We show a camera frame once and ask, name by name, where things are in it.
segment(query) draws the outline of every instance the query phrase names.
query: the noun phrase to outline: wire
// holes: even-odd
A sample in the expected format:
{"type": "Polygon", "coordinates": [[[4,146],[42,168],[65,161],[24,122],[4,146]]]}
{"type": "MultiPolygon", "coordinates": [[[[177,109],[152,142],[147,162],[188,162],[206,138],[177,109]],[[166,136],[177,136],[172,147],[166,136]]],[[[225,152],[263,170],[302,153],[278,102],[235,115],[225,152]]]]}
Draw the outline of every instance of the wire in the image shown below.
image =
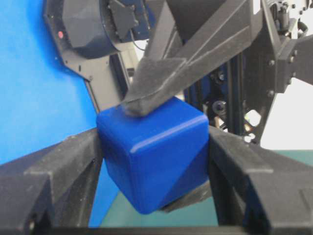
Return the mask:
{"type": "Polygon", "coordinates": [[[140,47],[136,44],[135,38],[134,38],[134,33],[133,33],[132,30],[130,30],[130,33],[131,33],[131,38],[132,38],[132,41],[133,41],[133,44],[135,45],[135,47],[137,47],[137,48],[138,48],[139,50],[141,50],[141,51],[145,51],[145,49],[140,48],[140,47]]]}

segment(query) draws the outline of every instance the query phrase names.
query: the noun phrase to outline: rounded blue cube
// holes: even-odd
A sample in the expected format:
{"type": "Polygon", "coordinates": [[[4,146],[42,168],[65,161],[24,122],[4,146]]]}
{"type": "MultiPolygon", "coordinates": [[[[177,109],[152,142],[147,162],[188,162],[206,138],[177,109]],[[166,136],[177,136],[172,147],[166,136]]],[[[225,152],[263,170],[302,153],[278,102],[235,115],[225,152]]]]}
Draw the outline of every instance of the rounded blue cube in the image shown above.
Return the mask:
{"type": "Polygon", "coordinates": [[[120,106],[98,115],[109,175],[138,212],[154,212],[208,179],[208,125],[177,98],[146,117],[120,106]]]}

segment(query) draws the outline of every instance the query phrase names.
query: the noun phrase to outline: blue wall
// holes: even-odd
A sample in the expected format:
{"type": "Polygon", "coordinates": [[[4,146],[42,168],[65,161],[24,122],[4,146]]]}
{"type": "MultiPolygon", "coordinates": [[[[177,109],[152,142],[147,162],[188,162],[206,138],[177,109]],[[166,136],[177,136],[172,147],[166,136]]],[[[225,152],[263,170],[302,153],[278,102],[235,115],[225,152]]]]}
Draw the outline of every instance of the blue wall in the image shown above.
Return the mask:
{"type": "MultiPolygon", "coordinates": [[[[84,81],[61,65],[43,3],[0,1],[0,164],[95,127],[84,81]]],[[[100,224],[117,191],[103,167],[92,225],[100,224]]]]}

